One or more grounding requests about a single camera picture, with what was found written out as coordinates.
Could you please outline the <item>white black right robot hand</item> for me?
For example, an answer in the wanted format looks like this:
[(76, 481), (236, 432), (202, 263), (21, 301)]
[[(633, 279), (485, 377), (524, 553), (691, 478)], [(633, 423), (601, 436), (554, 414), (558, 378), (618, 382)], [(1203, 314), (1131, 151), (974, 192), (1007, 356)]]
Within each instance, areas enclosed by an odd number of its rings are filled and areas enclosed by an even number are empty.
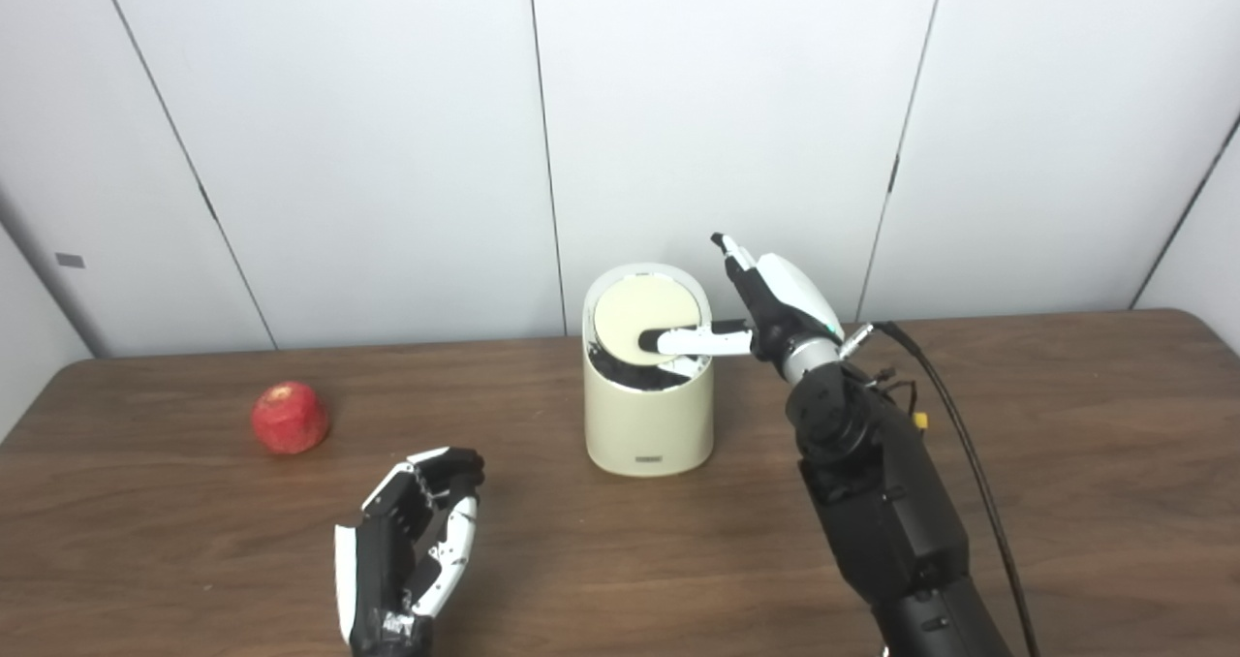
[(842, 359), (844, 333), (837, 314), (799, 267), (776, 254), (751, 257), (732, 236), (715, 233), (711, 240), (725, 255), (725, 275), (749, 319), (646, 328), (639, 333), (639, 350), (675, 358), (751, 355), (775, 364), (789, 382)]

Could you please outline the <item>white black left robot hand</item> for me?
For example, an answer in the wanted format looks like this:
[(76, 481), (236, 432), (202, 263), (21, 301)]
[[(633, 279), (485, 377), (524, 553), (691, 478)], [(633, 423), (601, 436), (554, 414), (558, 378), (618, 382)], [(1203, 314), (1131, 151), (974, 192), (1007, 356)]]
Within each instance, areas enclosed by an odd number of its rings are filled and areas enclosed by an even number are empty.
[(482, 482), (477, 450), (412, 454), (360, 505), (358, 526), (335, 526), (339, 626), (355, 656), (432, 655), (471, 559)]

